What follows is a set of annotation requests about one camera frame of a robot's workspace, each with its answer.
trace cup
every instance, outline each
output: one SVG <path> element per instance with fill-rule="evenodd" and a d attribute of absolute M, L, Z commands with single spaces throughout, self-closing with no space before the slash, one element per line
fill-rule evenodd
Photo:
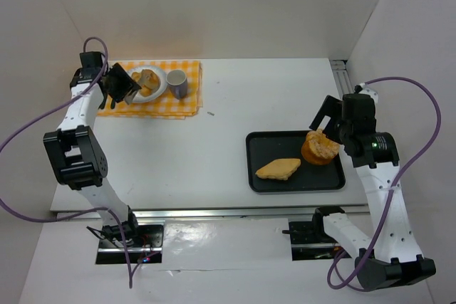
<path fill-rule="evenodd" d="M 178 100 L 185 98 L 188 91 L 188 80 L 182 70 L 171 70 L 166 75 L 166 82 L 171 93 Z"/>

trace white wall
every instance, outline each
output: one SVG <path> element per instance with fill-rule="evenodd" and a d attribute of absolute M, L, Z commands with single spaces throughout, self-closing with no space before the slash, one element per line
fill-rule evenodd
<path fill-rule="evenodd" d="M 377 0 L 62 0 L 114 58 L 347 59 Z"/>
<path fill-rule="evenodd" d="M 359 83 L 404 76 L 425 84 L 442 110 L 440 137 L 404 176 L 404 196 L 420 246 L 434 258 L 428 284 L 435 303 L 456 300 L 456 0 L 380 0 L 348 61 Z M 435 125 L 430 101 L 412 85 L 385 83 L 378 106 L 379 130 L 395 135 L 408 160 Z"/>
<path fill-rule="evenodd" d="M 0 140 L 69 96 L 81 38 L 59 0 L 0 0 Z M 23 214 L 48 214 L 56 181 L 41 142 L 61 114 L 1 154 L 0 196 Z M 41 232 L 0 210 L 0 298 L 17 303 Z"/>

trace toasted bread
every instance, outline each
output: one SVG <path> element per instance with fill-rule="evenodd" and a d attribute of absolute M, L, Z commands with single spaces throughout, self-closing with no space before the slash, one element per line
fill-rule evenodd
<path fill-rule="evenodd" d="M 286 181 L 301 165 L 297 158 L 275 159 L 259 169 L 255 174 L 262 179 L 280 179 Z"/>

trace black tray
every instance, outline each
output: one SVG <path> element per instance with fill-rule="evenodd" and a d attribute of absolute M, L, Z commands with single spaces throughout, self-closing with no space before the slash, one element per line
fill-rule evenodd
<path fill-rule="evenodd" d="M 341 158 L 328 165 L 312 165 L 301 155 L 309 131 L 252 132 L 247 135 L 249 185 L 256 192 L 337 190 L 345 185 Z M 261 179 L 255 172 L 278 158 L 299 158 L 301 166 L 286 181 Z"/>

